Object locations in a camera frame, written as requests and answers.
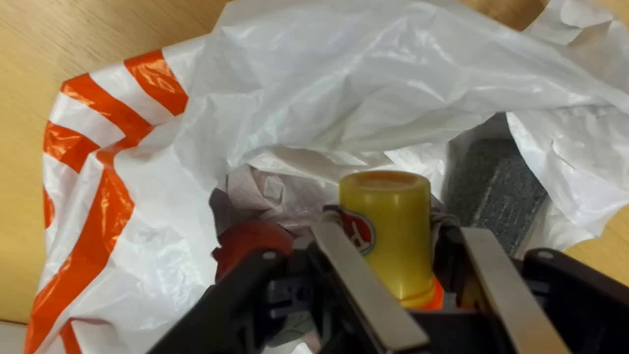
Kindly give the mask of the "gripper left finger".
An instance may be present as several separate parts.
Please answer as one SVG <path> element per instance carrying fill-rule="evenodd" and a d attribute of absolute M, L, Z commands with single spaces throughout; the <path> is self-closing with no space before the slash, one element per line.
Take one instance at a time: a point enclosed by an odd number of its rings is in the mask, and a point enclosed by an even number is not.
<path fill-rule="evenodd" d="M 321 220 L 313 226 L 317 246 L 340 277 L 350 303 L 366 323 L 368 335 L 384 354 L 413 354 L 431 340 L 397 299 L 382 285 L 336 222 Z"/>

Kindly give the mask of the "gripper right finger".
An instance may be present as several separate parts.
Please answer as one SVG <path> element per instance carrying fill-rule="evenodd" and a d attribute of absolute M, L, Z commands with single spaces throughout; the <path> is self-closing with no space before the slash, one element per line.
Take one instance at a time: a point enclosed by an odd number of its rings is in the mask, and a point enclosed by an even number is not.
<path fill-rule="evenodd" d="M 500 317 L 515 352 L 570 354 L 498 238 L 484 228 L 464 228 L 462 242 L 490 309 Z"/>

